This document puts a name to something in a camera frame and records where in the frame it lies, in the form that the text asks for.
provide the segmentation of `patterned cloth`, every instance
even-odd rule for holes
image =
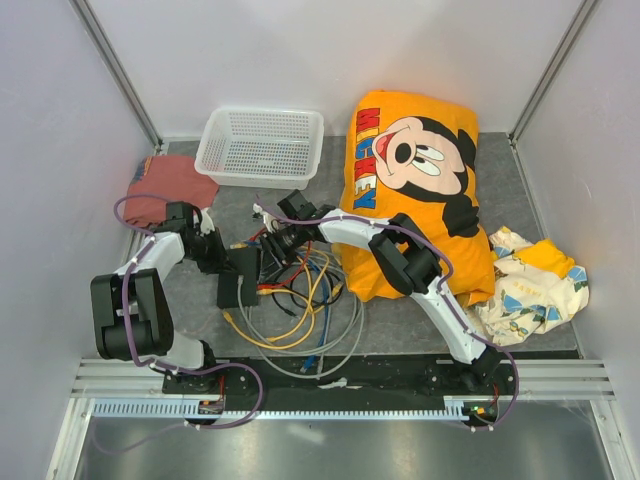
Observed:
[[[494,343],[513,345],[532,333],[546,333],[587,305],[585,269],[550,239],[532,245],[506,227],[489,239],[496,258],[496,293],[467,314]]]

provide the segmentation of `blue cable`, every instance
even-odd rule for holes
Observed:
[[[311,269],[314,272],[318,274],[320,273],[320,269],[318,268],[318,266],[315,263],[313,263],[311,260],[307,260],[307,264],[311,267]],[[325,303],[325,307],[324,307],[324,327],[322,328],[322,336],[320,337],[320,341],[318,342],[318,347],[321,347],[326,342],[327,329],[329,326],[329,306],[326,304],[329,302],[330,292],[328,290],[329,281],[327,280],[326,276],[322,278],[321,285],[322,285],[322,296],[323,296],[322,301],[323,303]],[[304,364],[302,365],[302,368],[300,369],[300,371],[302,373],[305,373],[307,370],[309,370],[313,366],[317,358],[318,358],[317,355],[309,355],[307,359],[304,361]]]

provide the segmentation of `gray floor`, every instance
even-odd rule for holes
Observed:
[[[177,420],[93,422],[100,444],[115,450]],[[588,402],[518,403],[492,433],[383,420],[255,420],[219,432],[179,429],[117,456],[88,443],[79,465],[78,480],[613,478]]]
[[[169,153],[195,156],[197,147],[198,142],[172,143]],[[325,137],[318,173],[304,192],[316,205],[339,203],[344,188],[344,152],[344,137]],[[492,233],[506,225],[530,241],[539,240],[540,233],[505,134],[480,135],[476,171],[480,220],[487,232]],[[275,206],[287,192],[240,187],[220,188],[213,205],[214,222],[220,228],[225,244],[246,240],[260,228],[259,221],[251,218],[251,206],[256,193],[266,203]],[[217,276],[200,274],[196,266],[188,261],[171,271],[165,281],[165,292],[178,330],[206,340],[218,356],[255,355],[255,348],[232,331],[216,308],[216,282]],[[342,298],[336,304],[332,316],[333,332],[340,331],[346,325],[351,306],[348,298]],[[269,334],[284,333],[295,322],[283,315],[266,298],[255,309],[254,319],[256,326]],[[366,322],[357,353],[447,352],[442,336],[410,299],[373,299],[367,303]],[[354,337],[355,332],[342,345],[332,350],[332,353],[348,352]],[[313,345],[315,341],[317,336],[307,340],[309,345]],[[512,350],[553,351],[575,348],[573,328],[570,324],[565,324],[546,335],[533,335]]]

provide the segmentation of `white wall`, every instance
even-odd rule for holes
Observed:
[[[0,477],[44,478],[83,354],[111,205],[151,152],[66,0],[0,2]]]
[[[579,0],[91,0],[156,127],[220,105],[310,108],[344,134],[360,97],[414,91],[510,130]]]
[[[640,55],[637,0],[601,2],[518,150],[551,238],[586,265],[575,319],[640,446]]]

